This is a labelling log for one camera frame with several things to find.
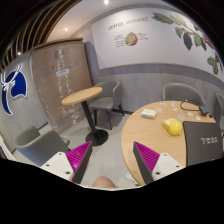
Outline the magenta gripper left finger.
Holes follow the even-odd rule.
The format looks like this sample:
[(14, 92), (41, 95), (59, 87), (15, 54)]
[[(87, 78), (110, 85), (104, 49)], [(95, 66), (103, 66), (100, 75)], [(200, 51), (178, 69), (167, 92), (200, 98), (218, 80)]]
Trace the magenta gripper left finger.
[(41, 168), (65, 180), (80, 184), (91, 153), (92, 142), (89, 141), (67, 153), (56, 153)]

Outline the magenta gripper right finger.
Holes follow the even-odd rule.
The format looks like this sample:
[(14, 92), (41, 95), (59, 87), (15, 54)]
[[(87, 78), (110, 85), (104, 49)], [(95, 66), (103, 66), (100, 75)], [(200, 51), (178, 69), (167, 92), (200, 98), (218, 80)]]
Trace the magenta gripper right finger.
[(145, 184), (183, 169), (168, 153), (159, 154), (139, 142), (133, 143), (133, 153)]

